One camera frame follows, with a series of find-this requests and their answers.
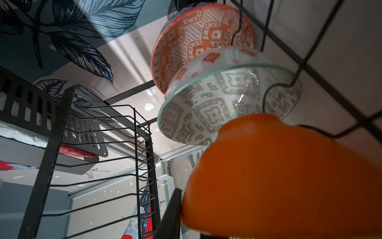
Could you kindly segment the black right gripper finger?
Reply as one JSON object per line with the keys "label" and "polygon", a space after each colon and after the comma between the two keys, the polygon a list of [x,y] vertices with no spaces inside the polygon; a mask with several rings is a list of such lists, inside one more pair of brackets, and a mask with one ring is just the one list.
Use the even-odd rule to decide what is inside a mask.
{"label": "black right gripper finger", "polygon": [[182,190],[175,188],[153,239],[179,239],[181,235]]}

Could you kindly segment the black wire dish rack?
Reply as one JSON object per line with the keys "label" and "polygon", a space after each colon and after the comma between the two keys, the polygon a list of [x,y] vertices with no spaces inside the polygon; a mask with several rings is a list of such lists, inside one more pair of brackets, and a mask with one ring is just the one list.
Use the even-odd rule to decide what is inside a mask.
{"label": "black wire dish rack", "polygon": [[[254,28],[253,49],[300,80],[301,98],[280,120],[382,166],[381,1],[211,3],[238,9]],[[164,213],[156,166],[190,157],[173,170],[189,180],[211,146],[173,141],[157,124],[165,94],[152,78],[152,51],[185,7],[187,1],[1,1],[1,71],[42,90],[49,80],[62,82],[51,96],[97,121],[108,150],[85,174],[61,172],[61,142],[51,137],[39,169],[1,170],[1,238],[153,235]]]}

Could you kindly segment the orange plastic bowl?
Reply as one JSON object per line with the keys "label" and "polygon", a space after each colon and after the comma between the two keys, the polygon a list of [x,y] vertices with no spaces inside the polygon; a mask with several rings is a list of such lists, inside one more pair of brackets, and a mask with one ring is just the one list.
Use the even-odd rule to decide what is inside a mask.
{"label": "orange plastic bowl", "polygon": [[317,132],[253,114],[221,127],[194,167],[182,223],[221,237],[382,234],[382,172]]}

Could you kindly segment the green patterned bowl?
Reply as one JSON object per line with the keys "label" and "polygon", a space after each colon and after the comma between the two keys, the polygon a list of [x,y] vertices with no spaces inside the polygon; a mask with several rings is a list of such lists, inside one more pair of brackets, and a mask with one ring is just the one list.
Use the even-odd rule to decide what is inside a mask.
{"label": "green patterned bowl", "polygon": [[280,119],[298,104],[302,84],[294,72],[253,48],[229,46],[202,53],[172,77],[157,117],[167,138],[212,144],[227,122],[268,113]]}

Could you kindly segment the red patterned bowl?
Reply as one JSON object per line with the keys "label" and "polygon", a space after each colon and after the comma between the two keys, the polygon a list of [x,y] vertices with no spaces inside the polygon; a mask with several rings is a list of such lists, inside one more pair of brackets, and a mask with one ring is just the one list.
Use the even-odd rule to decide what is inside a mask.
{"label": "red patterned bowl", "polygon": [[254,48],[254,28],[239,10],[200,3],[175,13],[163,27],[152,51],[151,73],[163,94],[187,62],[213,48],[237,45]]}

